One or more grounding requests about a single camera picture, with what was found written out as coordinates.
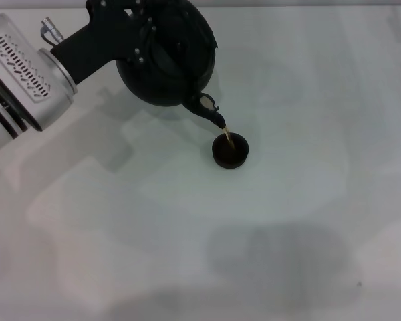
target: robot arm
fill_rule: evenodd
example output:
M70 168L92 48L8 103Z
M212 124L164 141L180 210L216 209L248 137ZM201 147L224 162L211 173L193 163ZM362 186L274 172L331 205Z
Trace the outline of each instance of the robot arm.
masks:
M42 36L49 27L59 42L51 51L33 49L0 15L0 147L30 126L42 131L54 123L72 104L77 84L112 60L144 101L183 104L225 127L213 99L201 93L217 43L196 7L186 0L87 0L86 9L90 22L67 39L43 21Z

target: black kettle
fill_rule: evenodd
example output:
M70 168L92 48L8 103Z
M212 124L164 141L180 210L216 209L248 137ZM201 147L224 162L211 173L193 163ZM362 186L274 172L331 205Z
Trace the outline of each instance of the black kettle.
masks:
M148 51L142 68L131 60L116 61L126 86L145 102L182 104L223 129L226 124L213 98L202 93L214 70L217 43L199 10L185 0L155 2L134 11L132 19L139 15L151 17L140 30Z

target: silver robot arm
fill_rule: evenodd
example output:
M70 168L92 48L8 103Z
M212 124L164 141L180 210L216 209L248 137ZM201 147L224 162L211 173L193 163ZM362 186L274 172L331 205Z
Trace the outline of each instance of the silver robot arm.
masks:
M42 35L53 24L43 21ZM0 15L0 148L29 127L53 124L73 102L76 84L46 49L36 51L8 16Z

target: small black cup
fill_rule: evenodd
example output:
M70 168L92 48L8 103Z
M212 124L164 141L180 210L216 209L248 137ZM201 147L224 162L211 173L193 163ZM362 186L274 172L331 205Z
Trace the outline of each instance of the small black cup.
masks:
M231 147L225 134L221 134L213 142L214 161L225 169L235 169L241 166L249 152L248 142L245 138L234 132L230 133L230 136L235 144L235 149Z

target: white table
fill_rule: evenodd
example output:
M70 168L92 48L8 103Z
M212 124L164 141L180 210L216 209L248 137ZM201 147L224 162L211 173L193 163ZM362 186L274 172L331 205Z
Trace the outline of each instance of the white table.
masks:
M88 20L6 13L38 48ZM247 162L108 64L0 150L0 321L401 320L401 8L202 13Z

